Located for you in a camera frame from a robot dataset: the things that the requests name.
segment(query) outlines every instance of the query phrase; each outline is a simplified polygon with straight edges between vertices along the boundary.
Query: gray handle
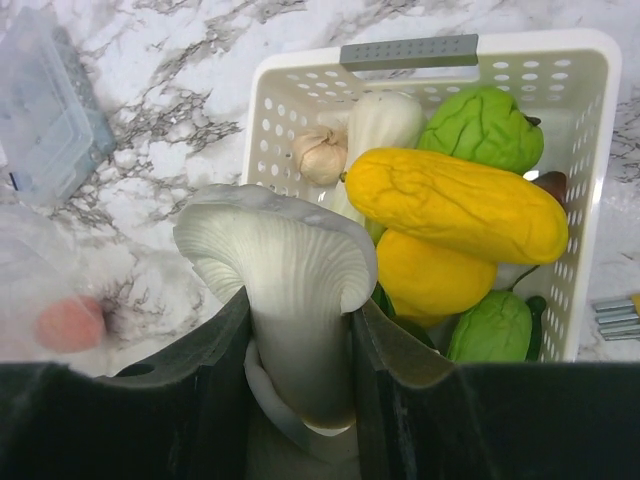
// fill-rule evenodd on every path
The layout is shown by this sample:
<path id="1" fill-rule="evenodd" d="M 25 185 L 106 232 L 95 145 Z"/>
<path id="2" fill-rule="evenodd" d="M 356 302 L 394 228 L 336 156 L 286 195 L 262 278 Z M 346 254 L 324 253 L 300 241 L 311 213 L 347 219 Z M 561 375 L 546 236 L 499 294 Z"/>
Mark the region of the gray handle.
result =
<path id="1" fill-rule="evenodd" d="M 345 45 L 340 64 L 351 72 L 478 64 L 478 35 L 416 38 Z"/>

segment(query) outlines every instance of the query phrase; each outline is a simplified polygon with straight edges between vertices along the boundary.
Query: garlic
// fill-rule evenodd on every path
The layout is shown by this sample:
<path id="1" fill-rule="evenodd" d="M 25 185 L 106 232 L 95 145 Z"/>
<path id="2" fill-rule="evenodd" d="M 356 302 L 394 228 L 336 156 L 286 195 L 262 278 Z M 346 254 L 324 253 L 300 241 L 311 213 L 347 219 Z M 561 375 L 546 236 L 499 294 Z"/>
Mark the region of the garlic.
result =
<path id="1" fill-rule="evenodd" d="M 291 148 L 296 168 L 311 185 L 330 185 L 347 162 L 347 132 L 318 125 L 298 135 Z"/>

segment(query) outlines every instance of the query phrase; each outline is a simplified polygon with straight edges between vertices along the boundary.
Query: yellow vegetable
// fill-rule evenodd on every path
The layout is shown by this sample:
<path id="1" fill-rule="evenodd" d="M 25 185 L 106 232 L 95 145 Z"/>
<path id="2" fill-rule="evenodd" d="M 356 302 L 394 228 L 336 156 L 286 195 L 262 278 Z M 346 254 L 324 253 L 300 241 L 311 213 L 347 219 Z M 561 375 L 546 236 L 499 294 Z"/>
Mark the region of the yellow vegetable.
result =
<path id="1" fill-rule="evenodd" d="M 428 327 L 480 302 L 496 263 L 387 230 L 378 247 L 378 280 L 396 314 Z"/>
<path id="2" fill-rule="evenodd" d="M 493 262 L 556 261 L 569 231 L 562 206 L 521 176 L 430 151 L 379 148 L 346 175 L 365 217 Z"/>

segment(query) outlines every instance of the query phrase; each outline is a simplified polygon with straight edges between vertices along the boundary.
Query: marble surface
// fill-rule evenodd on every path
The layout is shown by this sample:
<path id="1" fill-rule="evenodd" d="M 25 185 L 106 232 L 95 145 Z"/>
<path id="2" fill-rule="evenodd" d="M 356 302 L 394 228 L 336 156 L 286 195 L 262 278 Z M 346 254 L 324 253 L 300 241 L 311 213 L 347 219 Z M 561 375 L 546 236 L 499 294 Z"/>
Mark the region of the marble surface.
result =
<path id="1" fill-rule="evenodd" d="M 118 139 L 72 200 L 45 212 L 77 242 L 104 299 L 108 372 L 220 308 L 176 252 L 174 215 L 199 187 L 238 182 L 253 72 L 283 51 L 564 27 L 610 34 L 625 66 L 589 297 L 640 291 L 636 0 L 0 0 L 0 32 L 23 5 L 68 29 Z M 13 202 L 6 173 L 0 202 Z M 637 360 L 640 343 L 605 344 L 585 318 L 579 359 Z"/>

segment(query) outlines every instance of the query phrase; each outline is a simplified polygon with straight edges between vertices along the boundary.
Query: perforated basket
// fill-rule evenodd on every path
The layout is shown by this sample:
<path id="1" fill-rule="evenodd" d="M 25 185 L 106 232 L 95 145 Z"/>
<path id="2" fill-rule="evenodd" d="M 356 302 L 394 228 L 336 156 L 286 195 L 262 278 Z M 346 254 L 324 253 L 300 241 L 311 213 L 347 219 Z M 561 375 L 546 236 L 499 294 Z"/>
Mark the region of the perforated basket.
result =
<path id="1" fill-rule="evenodd" d="M 427 116 L 470 85 L 509 91 L 527 115 L 542 120 L 545 150 L 535 170 L 560 170 L 569 177 L 567 251 L 529 276 L 518 293 L 549 300 L 541 358 L 573 360 L 620 71 L 616 43 L 589 29 L 423 38 L 272 56 L 253 81 L 241 183 L 328 207 L 332 189 L 307 185 L 292 162 L 291 140 L 305 126 L 346 117 L 368 91 L 411 93 Z"/>

